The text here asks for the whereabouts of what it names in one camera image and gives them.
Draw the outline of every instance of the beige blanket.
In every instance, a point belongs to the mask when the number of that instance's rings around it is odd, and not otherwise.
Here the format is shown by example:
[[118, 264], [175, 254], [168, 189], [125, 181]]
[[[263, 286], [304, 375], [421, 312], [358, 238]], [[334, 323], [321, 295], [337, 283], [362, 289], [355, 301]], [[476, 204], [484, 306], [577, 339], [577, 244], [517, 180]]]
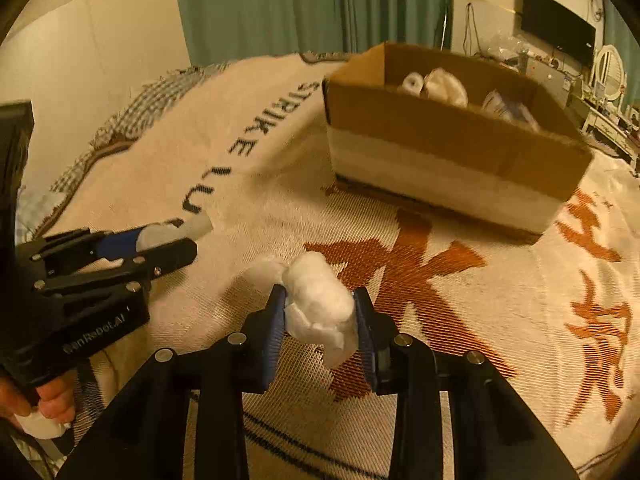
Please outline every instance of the beige blanket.
[[[402, 331], [485, 352], [578, 472], [597, 478], [640, 416], [640, 190], [629, 168], [596, 153], [533, 246], [340, 192], [318, 88], [335, 66], [238, 62], [87, 176], [54, 231], [201, 208], [214, 221], [196, 262], [154, 285], [148, 326], [109, 348], [118, 387], [155, 348], [206, 348], [261, 308], [241, 277], [255, 258], [321, 251]], [[99, 356], [94, 365], [108, 375]], [[369, 393], [357, 358], [330, 372], [319, 349], [286, 338], [268, 393], [244, 400], [252, 478], [386, 478], [395, 403]]]

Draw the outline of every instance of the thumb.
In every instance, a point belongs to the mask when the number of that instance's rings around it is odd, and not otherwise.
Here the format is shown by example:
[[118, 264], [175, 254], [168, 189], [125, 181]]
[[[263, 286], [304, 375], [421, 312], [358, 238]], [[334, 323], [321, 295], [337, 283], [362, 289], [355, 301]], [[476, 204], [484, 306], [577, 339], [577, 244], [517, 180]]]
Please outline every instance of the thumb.
[[0, 377], [0, 407], [20, 416], [27, 416], [31, 413], [31, 406], [23, 394], [9, 379], [2, 377]]

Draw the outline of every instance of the metal screw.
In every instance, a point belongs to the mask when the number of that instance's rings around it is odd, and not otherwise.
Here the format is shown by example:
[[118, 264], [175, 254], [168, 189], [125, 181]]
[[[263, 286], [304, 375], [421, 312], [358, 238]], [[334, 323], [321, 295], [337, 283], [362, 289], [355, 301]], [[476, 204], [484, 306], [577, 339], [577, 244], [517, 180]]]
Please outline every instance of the metal screw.
[[137, 292], [142, 288], [138, 282], [129, 282], [125, 286], [129, 292]]
[[226, 341], [230, 345], [239, 346], [244, 344], [244, 342], [246, 341], [246, 336], [242, 332], [233, 332], [232, 334], [229, 334], [229, 337], [226, 338]]
[[411, 346], [413, 342], [414, 338], [408, 334], [398, 334], [394, 338], [394, 343], [396, 343], [398, 346]]
[[484, 354], [478, 350], [472, 350], [466, 354], [466, 360], [473, 365], [481, 365], [484, 363]]
[[169, 350], [168, 348], [161, 348], [156, 352], [154, 357], [159, 363], [165, 363], [174, 358], [174, 353], [171, 352], [171, 350]]

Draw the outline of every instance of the television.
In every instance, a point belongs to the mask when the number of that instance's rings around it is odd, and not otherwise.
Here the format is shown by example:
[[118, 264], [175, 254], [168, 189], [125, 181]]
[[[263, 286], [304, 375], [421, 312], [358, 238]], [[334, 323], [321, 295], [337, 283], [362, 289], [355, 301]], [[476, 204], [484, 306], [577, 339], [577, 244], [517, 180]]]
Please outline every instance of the television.
[[593, 64], [596, 29], [555, 0], [523, 0], [522, 30], [585, 67]]

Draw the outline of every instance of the toilet paper roll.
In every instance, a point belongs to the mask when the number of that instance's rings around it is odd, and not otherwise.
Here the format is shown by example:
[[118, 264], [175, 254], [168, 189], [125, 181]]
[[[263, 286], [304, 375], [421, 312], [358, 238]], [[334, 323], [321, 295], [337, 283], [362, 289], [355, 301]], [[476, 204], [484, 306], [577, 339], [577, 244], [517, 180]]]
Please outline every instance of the toilet paper roll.
[[404, 81], [402, 81], [402, 88], [413, 95], [420, 95], [423, 85], [424, 78], [417, 72], [411, 72], [404, 78]]

